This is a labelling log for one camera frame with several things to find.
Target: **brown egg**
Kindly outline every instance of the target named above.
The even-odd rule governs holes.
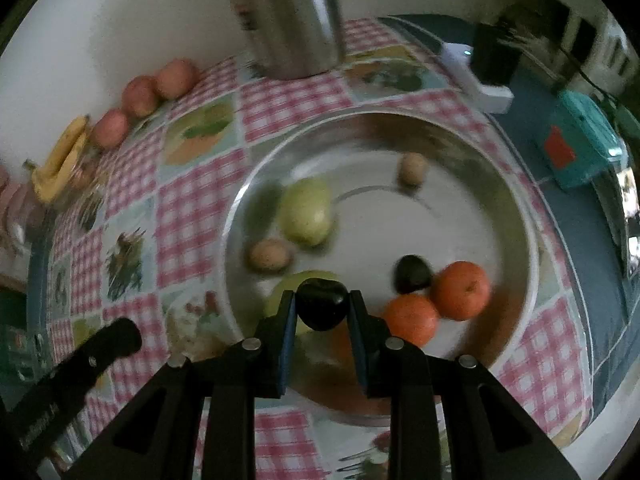
[[[156,74],[156,91],[165,99],[185,95],[198,82],[199,72],[193,61],[174,59]]]
[[[277,272],[289,265],[291,252],[283,241],[266,238],[251,248],[249,261],[256,270]]]
[[[408,186],[420,186],[427,171],[427,160],[420,153],[405,153],[398,166],[398,179]]]
[[[112,108],[95,123],[92,137],[104,150],[119,146],[129,132],[129,119],[119,108]]]
[[[160,99],[156,95],[156,82],[151,76],[133,78],[122,91],[122,109],[137,118],[151,115],[158,109]]]

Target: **white wall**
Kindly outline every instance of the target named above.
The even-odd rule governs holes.
[[[479,0],[341,0],[345,18],[438,12],[474,20]],[[207,66],[244,38],[228,0],[39,0],[0,57],[0,161],[41,162],[76,115],[116,104],[137,74],[176,56]]]

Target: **pink gingham pattern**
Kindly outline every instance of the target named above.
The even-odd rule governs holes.
[[[142,388],[166,361],[168,349],[162,311],[155,294],[114,304],[102,311],[105,324],[119,317],[132,320],[142,335],[142,348],[131,357],[113,364],[116,401],[124,404]]]
[[[49,337],[53,348],[53,359],[56,364],[74,351],[74,334],[71,330],[71,321],[62,319],[54,321],[49,326]]]
[[[371,18],[345,22],[343,31],[347,54],[402,43],[389,28]]]
[[[204,72],[193,90],[175,102],[169,113],[169,119],[183,115],[236,88],[238,88],[238,68],[236,60],[230,57]]]
[[[120,153],[107,187],[106,218],[156,189],[161,149],[162,133],[156,130]]]
[[[93,438],[109,424],[118,414],[118,406],[107,400],[97,399],[91,394],[86,396],[84,415],[89,423],[89,433]]]
[[[582,407],[580,348],[567,300],[539,309],[498,378],[545,432],[566,424]]]
[[[203,410],[196,442],[197,468],[202,467],[208,416],[208,411]],[[304,412],[295,408],[258,412],[254,430],[257,480],[323,480],[326,477]]]
[[[240,99],[247,142],[352,104],[335,73],[295,81],[260,79],[244,85]]]
[[[545,203],[542,200],[542,192],[538,184],[532,182],[531,179],[523,172],[517,172],[517,177],[522,187],[527,191],[529,203],[538,213],[538,219],[542,225],[541,234],[545,241],[551,246],[551,255],[556,261],[560,272],[562,286],[567,289],[572,288],[572,280],[569,274],[569,263],[561,241],[558,239],[556,228],[549,217]]]
[[[355,20],[345,25],[345,38],[349,52],[362,52],[393,44],[406,44],[376,20]],[[433,63],[434,58],[427,51],[418,56],[424,63]],[[271,81],[268,79],[247,82],[238,91],[240,109],[237,123],[244,129],[247,142],[257,142],[276,136],[283,131],[330,110],[339,110],[353,105],[346,83],[340,73],[324,74],[303,81]],[[174,103],[169,117],[174,118],[215,99],[238,85],[237,64],[229,59],[205,72],[204,78],[194,90]],[[549,434],[557,433],[572,416],[580,410],[588,409],[591,399],[580,387],[583,370],[580,368],[576,352],[582,350],[578,343],[576,324],[572,319],[567,298],[570,298],[570,269],[566,263],[564,247],[555,232],[548,208],[543,203],[540,190],[514,161],[508,146],[500,133],[487,118],[469,106],[463,95],[454,89],[433,89],[410,92],[387,98],[381,104],[407,108],[420,112],[424,117],[443,123],[482,148],[494,162],[508,173],[516,173],[519,183],[526,190],[524,196],[532,205],[536,224],[552,253],[558,270],[558,277],[566,287],[560,291],[558,300],[534,312],[514,355],[500,372],[500,380],[512,394],[526,407],[535,420]],[[204,276],[214,269],[213,247],[219,235],[222,215],[228,200],[239,187],[248,168],[244,150],[239,149],[227,155],[205,161],[199,166],[178,176],[158,189],[156,185],[156,164],[162,147],[163,130],[131,139],[115,160],[105,160],[105,168],[113,167],[108,184],[106,207],[107,218],[126,208],[133,201],[158,191],[156,200],[156,230],[158,267],[158,289],[181,283],[192,276]],[[91,261],[91,245],[88,237],[73,238],[71,231],[64,232],[65,223],[58,220],[53,250],[54,259],[72,248],[73,264],[76,261]],[[102,232],[97,225],[91,234]],[[97,279],[100,290],[100,262],[85,266],[85,272],[72,270],[72,315],[85,312],[83,301],[91,298],[91,277]],[[97,413],[92,434],[113,418],[117,407],[129,400],[146,380],[163,364],[166,358],[166,335],[162,322],[161,307],[155,294],[143,296],[134,301],[117,303],[102,311],[105,322],[118,316],[133,319],[143,333],[143,350],[134,357],[119,360],[108,371],[113,378],[115,403],[92,400],[92,411]],[[62,359],[73,349],[71,326],[65,321],[48,325],[57,349],[56,359]],[[302,412],[292,415],[278,415],[278,420],[265,419],[265,413],[258,414],[256,421],[258,478],[293,479],[324,478],[319,459],[313,446],[308,421]],[[203,420],[198,438],[198,448],[204,443]],[[311,449],[300,451],[298,443],[310,443]]]
[[[74,204],[56,219],[56,232],[53,235],[51,254],[53,261],[58,261],[76,240],[76,223],[78,222],[78,204]]]
[[[102,227],[80,238],[71,253],[71,315],[100,308]]]
[[[53,262],[49,261],[49,265],[47,266],[47,309],[45,312],[45,323],[46,326],[49,327],[51,321],[53,320],[53,293],[54,293],[54,281],[53,281]]]
[[[118,160],[118,150],[111,150],[110,152],[104,153],[100,157],[98,167],[95,170],[96,176],[110,176],[116,160]]]
[[[213,245],[228,199],[246,174],[243,150],[197,166],[158,192],[158,287],[202,276],[213,267]]]
[[[487,123],[472,111],[455,90],[445,88],[423,90],[382,101],[385,106],[416,110],[468,136],[475,137],[484,132]]]

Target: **floor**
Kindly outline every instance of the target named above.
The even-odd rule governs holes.
[[[600,415],[562,450],[582,480],[597,480],[640,420],[640,360],[629,369]]]

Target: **banana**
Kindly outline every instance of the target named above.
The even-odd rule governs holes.
[[[66,156],[64,162],[62,162],[60,170],[57,173],[47,178],[42,178],[37,171],[31,173],[33,189],[36,192],[38,200],[42,203],[50,204],[56,199],[60,192],[62,192],[71,177],[71,173],[80,158],[82,149],[84,148],[87,140],[87,132],[83,130],[80,133],[80,136],[76,139],[76,142],[73,144],[73,147]]]
[[[58,174],[71,149],[75,145],[79,136],[85,131],[88,123],[89,116],[83,115],[76,117],[65,128],[65,131],[60,135],[58,142],[56,142],[53,150],[49,153],[45,163],[34,170],[34,173],[37,174],[38,179],[41,182]]]

